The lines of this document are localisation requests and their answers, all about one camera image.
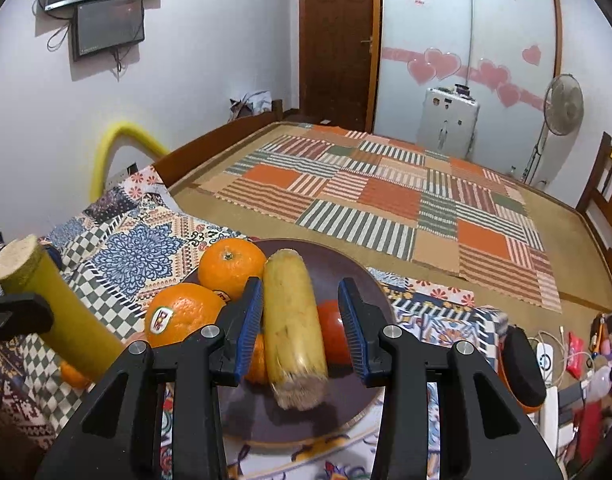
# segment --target metal screw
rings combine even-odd
[[[146,350],[146,343],[144,341],[134,341],[128,347],[128,351],[133,355],[139,355],[144,353]]]
[[[219,335],[219,327],[217,325],[206,325],[201,329],[201,335],[204,337],[217,337]]]
[[[471,342],[468,341],[459,341],[457,343],[457,352],[464,355],[470,355],[474,352],[474,347]]]
[[[401,332],[401,329],[397,325],[388,325],[384,327],[384,336],[390,337],[391,339],[401,337],[402,333],[403,332]]]

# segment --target brown plate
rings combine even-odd
[[[393,315],[384,291],[357,262],[329,247],[289,238],[259,240],[255,244],[266,256],[279,249],[293,249],[304,259],[317,304],[337,298],[342,278],[353,278],[364,301],[380,307],[386,320]],[[187,282],[197,283],[196,272]],[[376,390],[361,384],[351,367],[329,367],[328,393],[324,402],[307,412],[283,410],[269,386],[243,381],[238,388],[220,388],[219,406],[223,433],[257,446],[288,446],[309,442],[357,422],[371,405]]]

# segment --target red snack packet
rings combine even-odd
[[[579,380],[582,376],[583,339],[568,332],[568,358],[566,360],[566,370],[572,377]]]

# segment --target red tomato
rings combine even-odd
[[[319,311],[321,333],[324,337],[326,361],[336,365],[352,364],[337,302],[335,300],[324,301],[317,310]]]

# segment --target peeled corn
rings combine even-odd
[[[328,370],[315,294],[297,251],[281,249],[263,270],[268,379],[285,410],[309,410],[326,394]]]

